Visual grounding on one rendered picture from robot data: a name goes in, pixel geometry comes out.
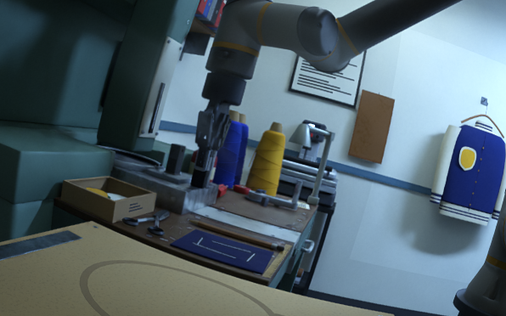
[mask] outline jacket sleeve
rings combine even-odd
[[[448,126],[445,137],[443,138],[441,148],[439,150],[439,158],[437,159],[436,174],[434,175],[434,183],[432,184],[432,194],[430,201],[432,203],[441,203],[441,197],[447,182],[448,170],[450,162],[452,162],[453,149],[457,143],[460,127],[453,125]]]
[[[504,190],[506,190],[506,159],[504,160],[503,181],[501,181],[501,187],[499,188],[498,200],[496,201],[496,205],[494,207],[494,212],[492,213],[493,219],[499,219],[499,213],[501,212],[501,207],[503,207]]]

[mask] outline white wall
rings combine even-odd
[[[369,1],[278,1],[317,5],[336,16]],[[361,89],[396,100],[382,165],[347,155],[356,111],[288,92],[291,52],[262,48],[243,104],[250,138],[272,121],[290,135],[304,119],[336,133],[329,159],[430,187],[448,124],[485,113],[506,132],[506,3],[463,0],[369,49]],[[184,55],[163,120],[196,125],[206,58]],[[162,133],[189,142],[194,135]],[[298,150],[293,144],[287,148]],[[495,221],[482,228],[440,216],[428,196],[340,175],[338,207],[311,289],[427,313],[457,315],[452,301],[485,260]]]

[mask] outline shield emblem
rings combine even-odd
[[[464,171],[471,170],[476,163],[476,150],[470,147],[462,147],[458,156],[458,163]]]

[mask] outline blue wall stripe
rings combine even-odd
[[[160,123],[160,130],[162,131],[170,131],[177,133],[193,133],[195,134],[197,131],[197,127],[176,123],[174,121],[162,121]],[[248,139],[248,146],[252,148],[256,148],[259,142],[253,139]],[[297,156],[298,153],[294,150],[285,150],[286,155],[294,155]],[[337,172],[347,173],[352,176],[365,178],[367,180],[375,181],[377,183],[382,183],[386,185],[390,185],[392,187],[397,187],[400,189],[408,189],[410,191],[419,192],[424,195],[430,195],[430,188],[423,187],[421,185],[417,185],[414,183],[398,180],[395,178],[390,178],[387,176],[383,176],[378,173],[374,173],[371,171],[363,170],[360,168],[356,168],[354,166],[348,166],[335,161],[327,161],[327,165],[333,167]]]

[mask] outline varsity jacket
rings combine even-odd
[[[442,215],[487,226],[506,190],[506,143],[492,127],[450,125],[441,144],[430,201]]]

